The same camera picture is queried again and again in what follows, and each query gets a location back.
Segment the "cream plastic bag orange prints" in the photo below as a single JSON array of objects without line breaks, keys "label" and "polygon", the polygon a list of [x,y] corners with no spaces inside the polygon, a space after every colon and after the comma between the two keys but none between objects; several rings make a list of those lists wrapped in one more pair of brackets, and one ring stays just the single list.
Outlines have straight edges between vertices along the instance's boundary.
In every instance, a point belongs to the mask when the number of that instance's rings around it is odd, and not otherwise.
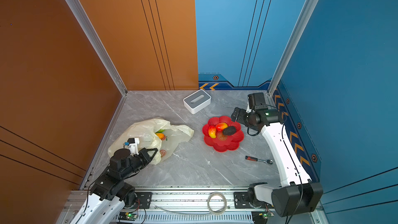
[{"label": "cream plastic bag orange prints", "polygon": [[[164,129],[163,134],[166,140],[162,141],[156,136],[156,132]],[[161,118],[152,118],[141,122],[136,122],[128,127],[108,149],[108,156],[112,157],[114,153],[123,148],[123,143],[128,138],[139,138],[140,144],[138,150],[143,148],[157,148],[151,164],[157,165],[168,159],[182,142],[188,142],[194,135],[194,130],[187,125],[172,125],[169,121]]]}]

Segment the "right green circuit board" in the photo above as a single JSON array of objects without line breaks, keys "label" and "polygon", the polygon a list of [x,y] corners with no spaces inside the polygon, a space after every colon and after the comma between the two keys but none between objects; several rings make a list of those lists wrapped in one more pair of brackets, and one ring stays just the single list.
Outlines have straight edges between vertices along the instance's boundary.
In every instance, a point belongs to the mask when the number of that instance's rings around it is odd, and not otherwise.
[{"label": "right green circuit board", "polygon": [[252,212],[251,215],[254,224],[267,224],[269,219],[275,216],[272,211]]}]

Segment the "left green circuit board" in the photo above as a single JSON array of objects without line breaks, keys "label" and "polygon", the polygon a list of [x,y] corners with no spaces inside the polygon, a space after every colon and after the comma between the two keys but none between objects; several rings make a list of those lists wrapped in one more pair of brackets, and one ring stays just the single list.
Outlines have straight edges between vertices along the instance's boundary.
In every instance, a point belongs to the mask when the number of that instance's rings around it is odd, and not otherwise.
[{"label": "left green circuit board", "polygon": [[134,212],[120,212],[118,216],[118,222],[122,221],[136,221],[138,219],[138,214]]}]

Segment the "red orange peach fruit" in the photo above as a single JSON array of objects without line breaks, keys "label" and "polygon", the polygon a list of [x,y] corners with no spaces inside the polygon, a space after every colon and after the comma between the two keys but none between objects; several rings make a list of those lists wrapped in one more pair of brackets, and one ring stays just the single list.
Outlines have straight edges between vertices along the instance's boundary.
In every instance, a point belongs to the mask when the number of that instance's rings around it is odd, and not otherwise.
[{"label": "red orange peach fruit", "polygon": [[229,126],[225,122],[220,122],[216,125],[216,130],[218,132],[222,132],[224,129],[228,128]]}]

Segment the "red black ratchet wrench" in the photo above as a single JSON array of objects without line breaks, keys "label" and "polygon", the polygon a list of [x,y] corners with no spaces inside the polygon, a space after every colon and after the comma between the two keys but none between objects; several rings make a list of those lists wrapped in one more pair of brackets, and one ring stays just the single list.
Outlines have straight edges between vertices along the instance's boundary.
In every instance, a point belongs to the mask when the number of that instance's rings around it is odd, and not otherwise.
[{"label": "red black ratchet wrench", "polygon": [[245,156],[245,159],[249,160],[249,161],[254,161],[254,162],[263,162],[266,164],[273,164],[273,160],[271,160],[271,159],[263,160],[263,159],[258,159],[256,157],[251,157],[251,156]]}]

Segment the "aluminium rail frame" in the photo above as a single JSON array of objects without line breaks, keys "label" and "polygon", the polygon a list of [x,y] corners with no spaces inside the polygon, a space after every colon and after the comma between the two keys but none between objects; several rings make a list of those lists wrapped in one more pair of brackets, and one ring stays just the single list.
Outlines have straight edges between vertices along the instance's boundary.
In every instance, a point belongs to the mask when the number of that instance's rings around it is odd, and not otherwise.
[{"label": "aluminium rail frame", "polygon": [[[137,187],[135,192],[152,192],[149,209],[123,209],[134,212],[138,219],[110,224],[253,224],[252,212],[272,211],[275,216],[268,224],[327,224],[329,221],[321,204],[310,213],[296,214],[288,219],[280,217],[272,205],[260,208],[236,209],[234,192],[248,192],[249,186],[204,186],[204,187]],[[207,208],[207,198],[212,192],[220,192],[227,198],[228,208],[222,215],[212,215]],[[72,224],[76,214],[86,201],[88,191],[72,191],[57,220],[58,224]]]}]

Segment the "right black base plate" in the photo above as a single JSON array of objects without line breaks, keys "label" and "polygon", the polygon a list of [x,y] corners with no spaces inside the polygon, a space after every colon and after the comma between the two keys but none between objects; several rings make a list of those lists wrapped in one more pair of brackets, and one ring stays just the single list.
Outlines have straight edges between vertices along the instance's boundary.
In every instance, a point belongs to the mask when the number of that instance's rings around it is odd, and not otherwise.
[{"label": "right black base plate", "polygon": [[249,192],[234,192],[234,206],[236,209],[257,208],[254,204],[254,195]]}]

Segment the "coiled clear tube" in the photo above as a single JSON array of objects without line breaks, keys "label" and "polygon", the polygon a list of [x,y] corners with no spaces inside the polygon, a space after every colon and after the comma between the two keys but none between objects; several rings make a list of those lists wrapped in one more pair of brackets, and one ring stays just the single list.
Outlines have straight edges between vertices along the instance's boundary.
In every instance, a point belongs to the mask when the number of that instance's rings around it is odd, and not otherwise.
[{"label": "coiled clear tube", "polygon": [[209,213],[212,215],[222,215],[228,208],[227,198],[220,192],[212,192],[207,198],[206,203]]}]

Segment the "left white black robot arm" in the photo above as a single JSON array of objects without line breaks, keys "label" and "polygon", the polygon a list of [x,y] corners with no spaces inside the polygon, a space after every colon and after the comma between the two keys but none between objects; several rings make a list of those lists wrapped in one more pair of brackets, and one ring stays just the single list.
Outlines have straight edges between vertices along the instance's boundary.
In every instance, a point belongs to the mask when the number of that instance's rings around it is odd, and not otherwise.
[{"label": "left white black robot arm", "polygon": [[158,153],[157,148],[141,149],[138,154],[122,148],[115,151],[109,165],[88,190],[85,203],[72,224],[109,224],[125,208],[140,208],[135,187],[125,180],[136,176]]}]

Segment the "green circuit board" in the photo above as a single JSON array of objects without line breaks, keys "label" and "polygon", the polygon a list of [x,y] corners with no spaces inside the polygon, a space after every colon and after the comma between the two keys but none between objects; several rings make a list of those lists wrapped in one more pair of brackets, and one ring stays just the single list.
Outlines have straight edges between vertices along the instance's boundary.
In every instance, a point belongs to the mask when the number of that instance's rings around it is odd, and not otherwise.
[{"label": "green circuit board", "polygon": [[138,214],[134,212],[120,212],[118,216],[118,222],[122,221],[136,221],[138,219]]},{"label": "green circuit board", "polygon": [[254,224],[267,224],[269,219],[275,216],[272,211],[252,212],[251,215]]}]

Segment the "white grey tissue box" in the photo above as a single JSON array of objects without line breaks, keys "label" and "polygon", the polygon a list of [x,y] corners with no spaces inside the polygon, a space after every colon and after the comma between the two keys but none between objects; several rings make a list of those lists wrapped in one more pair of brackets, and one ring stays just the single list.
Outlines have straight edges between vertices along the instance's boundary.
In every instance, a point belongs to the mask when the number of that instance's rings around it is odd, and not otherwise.
[{"label": "white grey tissue box", "polygon": [[183,99],[185,108],[196,114],[211,104],[211,96],[203,89],[200,89]]}]

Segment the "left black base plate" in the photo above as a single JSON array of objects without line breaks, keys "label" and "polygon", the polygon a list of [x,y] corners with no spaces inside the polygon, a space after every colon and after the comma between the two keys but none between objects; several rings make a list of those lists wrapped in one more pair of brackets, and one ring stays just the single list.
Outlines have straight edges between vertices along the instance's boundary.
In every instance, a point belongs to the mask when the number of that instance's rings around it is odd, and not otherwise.
[{"label": "left black base plate", "polygon": [[149,209],[152,200],[152,192],[135,192],[126,198],[124,209]]}]

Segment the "red flower-shaped plate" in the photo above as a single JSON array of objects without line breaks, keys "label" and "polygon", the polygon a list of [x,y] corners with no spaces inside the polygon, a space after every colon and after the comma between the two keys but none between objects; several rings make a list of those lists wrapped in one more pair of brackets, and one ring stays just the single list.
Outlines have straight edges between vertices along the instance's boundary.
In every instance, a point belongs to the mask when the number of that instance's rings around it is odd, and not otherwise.
[{"label": "red flower-shaped plate", "polygon": [[[212,139],[208,135],[208,127],[210,125],[216,126],[220,122],[225,122],[228,126],[235,126],[237,132],[232,136],[225,136],[222,132],[217,131],[217,137]],[[207,124],[202,127],[204,134],[204,142],[206,145],[212,147],[217,152],[233,151],[239,148],[240,143],[244,140],[245,135],[241,130],[241,125],[231,120],[228,116],[212,117]]]}]

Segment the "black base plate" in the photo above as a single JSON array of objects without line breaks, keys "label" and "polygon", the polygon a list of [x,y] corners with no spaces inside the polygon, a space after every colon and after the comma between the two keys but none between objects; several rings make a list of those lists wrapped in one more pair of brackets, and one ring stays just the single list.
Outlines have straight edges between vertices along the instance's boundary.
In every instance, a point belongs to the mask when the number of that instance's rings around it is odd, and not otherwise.
[{"label": "black base plate", "polygon": [[234,206],[236,209],[257,208],[254,204],[254,195],[249,192],[234,192]]},{"label": "black base plate", "polygon": [[152,200],[152,192],[135,192],[126,198],[124,209],[149,209]]}]

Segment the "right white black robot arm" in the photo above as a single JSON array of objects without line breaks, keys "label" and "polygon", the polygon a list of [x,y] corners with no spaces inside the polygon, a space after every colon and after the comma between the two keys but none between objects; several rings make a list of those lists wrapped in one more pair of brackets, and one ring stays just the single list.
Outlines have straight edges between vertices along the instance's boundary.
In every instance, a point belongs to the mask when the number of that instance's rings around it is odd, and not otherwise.
[{"label": "right white black robot arm", "polygon": [[321,183],[314,182],[302,167],[289,143],[282,112],[268,105],[264,93],[248,95],[247,109],[235,108],[231,119],[254,130],[267,142],[279,171],[280,187],[266,183],[252,184],[248,188],[247,201],[254,208],[272,205],[280,217],[290,219],[296,214],[313,212],[322,195]]}]

